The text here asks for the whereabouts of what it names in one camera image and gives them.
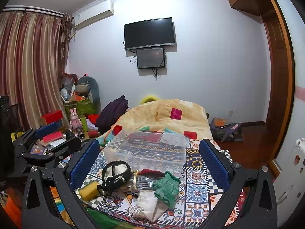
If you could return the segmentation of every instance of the metal bolt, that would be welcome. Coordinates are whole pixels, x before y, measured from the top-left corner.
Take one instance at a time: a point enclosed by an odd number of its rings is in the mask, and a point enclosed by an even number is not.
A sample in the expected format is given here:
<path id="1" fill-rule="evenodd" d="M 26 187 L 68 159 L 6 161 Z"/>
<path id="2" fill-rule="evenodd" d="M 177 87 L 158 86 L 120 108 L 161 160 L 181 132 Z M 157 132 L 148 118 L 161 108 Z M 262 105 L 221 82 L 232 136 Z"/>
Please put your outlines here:
<path id="1" fill-rule="evenodd" d="M 236 168 L 236 169 L 239 169 L 241 167 L 240 163 L 233 163 L 233 167 Z"/>
<path id="2" fill-rule="evenodd" d="M 58 167 L 59 167 L 60 169 L 63 169 L 63 168 L 65 168 L 66 165 L 67 165 L 67 164 L 66 164 L 65 162 L 62 162 L 62 163 L 59 163 Z"/>
<path id="3" fill-rule="evenodd" d="M 263 170 L 264 172 L 267 172 L 267 171 L 268 171 L 268 168 L 267 168 L 266 166 L 262 166 L 262 170 Z"/>
<path id="4" fill-rule="evenodd" d="M 37 169 L 38 169 L 37 166 L 33 166 L 33 167 L 31 168 L 31 172 L 35 172 Z"/>

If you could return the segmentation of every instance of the blue padded gripper pad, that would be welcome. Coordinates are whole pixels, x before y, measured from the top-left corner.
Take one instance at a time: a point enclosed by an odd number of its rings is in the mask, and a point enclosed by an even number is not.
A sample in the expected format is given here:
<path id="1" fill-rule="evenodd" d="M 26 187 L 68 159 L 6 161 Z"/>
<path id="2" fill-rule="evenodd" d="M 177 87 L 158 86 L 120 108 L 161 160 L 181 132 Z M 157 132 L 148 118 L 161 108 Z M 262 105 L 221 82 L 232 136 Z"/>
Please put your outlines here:
<path id="1" fill-rule="evenodd" d="M 99 153 L 100 144 L 94 140 L 71 171 L 70 187 L 72 190 L 82 186 Z"/>
<path id="2" fill-rule="evenodd" d="M 227 191 L 230 186 L 228 172 L 205 140 L 200 142 L 199 152 L 217 186 Z"/>
<path id="3" fill-rule="evenodd" d="M 53 132 L 55 132 L 58 128 L 60 127 L 59 123 L 57 122 L 52 122 L 49 125 L 46 125 L 44 127 L 38 128 L 35 132 L 35 137 L 37 139 L 41 139 L 44 136 L 47 136 Z"/>

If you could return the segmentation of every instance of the black monitor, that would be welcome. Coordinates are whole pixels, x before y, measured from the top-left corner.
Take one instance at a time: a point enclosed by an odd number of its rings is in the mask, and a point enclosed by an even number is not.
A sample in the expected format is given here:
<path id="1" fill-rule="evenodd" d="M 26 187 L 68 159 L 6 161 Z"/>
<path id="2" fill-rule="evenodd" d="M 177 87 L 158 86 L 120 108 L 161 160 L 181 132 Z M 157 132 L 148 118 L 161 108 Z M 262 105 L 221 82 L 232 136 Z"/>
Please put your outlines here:
<path id="1" fill-rule="evenodd" d="M 165 52 L 163 47 L 137 50 L 138 69 L 153 69 L 165 67 Z"/>
<path id="2" fill-rule="evenodd" d="M 124 25 L 125 49 L 175 45 L 172 18 L 153 19 Z"/>

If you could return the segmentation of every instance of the yellow sponge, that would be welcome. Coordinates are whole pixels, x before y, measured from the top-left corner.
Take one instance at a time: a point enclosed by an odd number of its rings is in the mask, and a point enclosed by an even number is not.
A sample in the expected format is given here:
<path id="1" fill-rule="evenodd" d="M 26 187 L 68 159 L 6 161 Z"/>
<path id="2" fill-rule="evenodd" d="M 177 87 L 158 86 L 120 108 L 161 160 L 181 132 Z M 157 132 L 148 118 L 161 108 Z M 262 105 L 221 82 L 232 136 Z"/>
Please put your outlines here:
<path id="1" fill-rule="evenodd" d="M 100 195 L 99 191 L 97 190 L 97 185 L 98 183 L 96 181 L 93 181 L 86 187 L 83 187 L 79 190 L 79 195 L 83 198 L 84 201 L 89 201 L 93 197 Z"/>

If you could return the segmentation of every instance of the cable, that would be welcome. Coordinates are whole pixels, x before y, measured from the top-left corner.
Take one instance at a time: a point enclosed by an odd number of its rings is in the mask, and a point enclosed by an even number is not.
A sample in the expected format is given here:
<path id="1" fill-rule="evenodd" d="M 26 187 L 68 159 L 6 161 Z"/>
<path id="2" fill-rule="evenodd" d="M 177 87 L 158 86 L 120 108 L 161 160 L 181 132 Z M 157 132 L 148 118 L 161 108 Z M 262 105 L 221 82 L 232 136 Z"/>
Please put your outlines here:
<path id="1" fill-rule="evenodd" d="M 133 57 L 130 59 L 130 62 L 131 62 L 132 64 L 134 64 L 136 61 L 137 61 L 137 55 L 133 56 Z"/>
<path id="2" fill-rule="evenodd" d="M 137 61 L 137 55 L 133 56 L 133 57 L 130 59 L 130 62 L 131 62 L 132 64 L 134 64 L 136 61 Z"/>
<path id="3" fill-rule="evenodd" d="M 158 80 L 158 70 L 159 70 L 159 68 L 161 67 L 161 65 L 163 64 L 163 62 L 165 61 L 165 59 L 166 59 L 166 53 L 164 52 L 163 60 L 162 60 L 161 64 L 159 65 L 159 67 L 158 67 L 158 68 L 152 68 L 152 71 L 153 71 L 153 73 L 154 73 L 154 77 L 155 77 L 156 81 Z"/>
<path id="4" fill-rule="evenodd" d="M 124 49 L 125 49 L 125 40 L 123 41 L 123 45 L 124 45 Z M 132 52 L 132 53 L 137 53 L 137 52 L 133 52 L 133 51 L 131 51 L 131 50 L 127 50 L 127 51 L 130 51 L 130 52 Z"/>

